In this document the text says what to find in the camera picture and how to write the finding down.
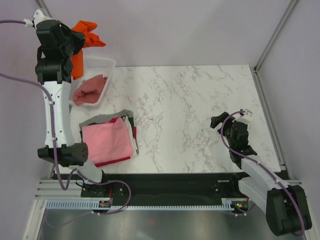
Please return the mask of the orange t shirt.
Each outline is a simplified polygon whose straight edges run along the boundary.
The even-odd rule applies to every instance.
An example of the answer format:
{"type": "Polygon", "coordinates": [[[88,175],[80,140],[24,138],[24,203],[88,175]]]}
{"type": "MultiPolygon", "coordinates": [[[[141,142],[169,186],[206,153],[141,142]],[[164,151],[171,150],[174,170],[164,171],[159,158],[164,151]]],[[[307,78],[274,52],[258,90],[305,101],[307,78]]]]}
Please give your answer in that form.
{"type": "MultiPolygon", "coordinates": [[[[98,27],[97,23],[91,21],[80,20],[73,28],[75,32],[84,34],[85,42],[84,48],[91,48],[91,47],[105,47],[107,44],[103,42],[100,37],[93,33],[98,27]]],[[[84,54],[83,50],[81,49],[77,54],[72,56],[72,64],[73,69],[71,72],[71,76],[74,80],[77,80],[84,76],[84,54]]]]}

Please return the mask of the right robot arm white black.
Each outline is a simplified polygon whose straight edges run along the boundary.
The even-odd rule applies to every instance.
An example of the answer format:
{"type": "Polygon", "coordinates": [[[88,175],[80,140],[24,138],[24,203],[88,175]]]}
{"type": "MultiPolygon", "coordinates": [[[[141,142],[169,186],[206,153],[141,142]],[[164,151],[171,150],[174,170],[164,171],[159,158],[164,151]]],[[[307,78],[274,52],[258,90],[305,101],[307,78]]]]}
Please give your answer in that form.
{"type": "Polygon", "coordinates": [[[231,161],[248,176],[229,184],[235,197],[249,197],[265,214],[266,222],[275,236],[293,234],[304,236],[312,228],[312,220],[304,189],[280,178],[265,166],[249,144],[248,124],[253,113],[241,109],[211,117],[212,129],[228,149],[231,161]]]}

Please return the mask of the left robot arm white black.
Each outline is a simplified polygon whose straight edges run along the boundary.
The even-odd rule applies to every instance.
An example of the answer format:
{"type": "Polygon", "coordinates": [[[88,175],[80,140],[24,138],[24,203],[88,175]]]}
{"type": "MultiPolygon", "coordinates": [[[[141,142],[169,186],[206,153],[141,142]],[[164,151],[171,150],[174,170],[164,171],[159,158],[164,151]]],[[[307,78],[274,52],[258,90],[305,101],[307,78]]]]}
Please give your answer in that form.
{"type": "Polygon", "coordinates": [[[40,41],[35,73],[43,92],[46,116],[44,147],[37,150],[40,159],[59,167],[71,168],[99,197],[106,196],[110,185],[103,180],[103,171],[89,160],[86,143],[76,143],[72,135],[69,97],[72,80],[72,57],[85,43],[85,36],[54,19],[35,23],[40,41]]]}

